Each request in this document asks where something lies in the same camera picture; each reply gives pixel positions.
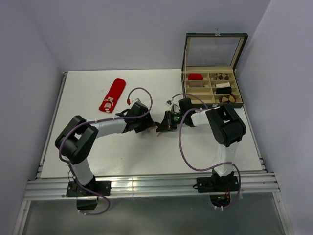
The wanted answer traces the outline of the beige sock brown toe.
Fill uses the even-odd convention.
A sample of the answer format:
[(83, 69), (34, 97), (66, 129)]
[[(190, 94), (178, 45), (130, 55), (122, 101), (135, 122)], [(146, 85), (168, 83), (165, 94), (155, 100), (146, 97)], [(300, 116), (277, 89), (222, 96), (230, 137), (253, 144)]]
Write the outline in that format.
[(149, 131), (156, 137), (161, 134), (161, 131), (158, 130), (160, 123), (156, 122), (153, 127), (149, 129)]

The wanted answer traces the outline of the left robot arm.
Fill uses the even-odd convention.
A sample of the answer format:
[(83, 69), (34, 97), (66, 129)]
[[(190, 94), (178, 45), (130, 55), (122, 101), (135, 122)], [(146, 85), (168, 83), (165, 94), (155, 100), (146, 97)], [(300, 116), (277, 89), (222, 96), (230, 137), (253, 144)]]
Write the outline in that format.
[(83, 195), (91, 195), (95, 191), (96, 179), (87, 157), (95, 140), (111, 134), (139, 133), (155, 125), (148, 107), (137, 101), (131, 108), (112, 118), (88, 121), (80, 115), (73, 117), (57, 137), (55, 146), (59, 150), (60, 160), (69, 165), (73, 176), (79, 181), (78, 190)]

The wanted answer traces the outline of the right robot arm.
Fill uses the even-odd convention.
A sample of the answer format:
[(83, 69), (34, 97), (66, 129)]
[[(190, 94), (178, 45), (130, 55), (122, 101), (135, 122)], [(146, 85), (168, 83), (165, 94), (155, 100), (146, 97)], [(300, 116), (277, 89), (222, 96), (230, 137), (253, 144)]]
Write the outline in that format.
[(200, 110), (193, 108), (190, 98), (179, 100), (180, 111), (176, 113), (173, 109), (165, 111), (162, 122), (157, 122), (156, 132), (174, 131), (179, 127), (179, 133), (185, 124), (189, 127), (209, 125), (212, 134), (218, 143), (216, 154), (217, 162), (212, 167), (196, 169), (189, 163), (187, 165), (194, 171), (204, 172), (212, 170), (212, 187), (221, 191), (228, 186), (229, 179), (234, 176), (233, 164), (238, 143), (246, 134), (246, 126), (234, 108), (227, 104), (217, 108)]

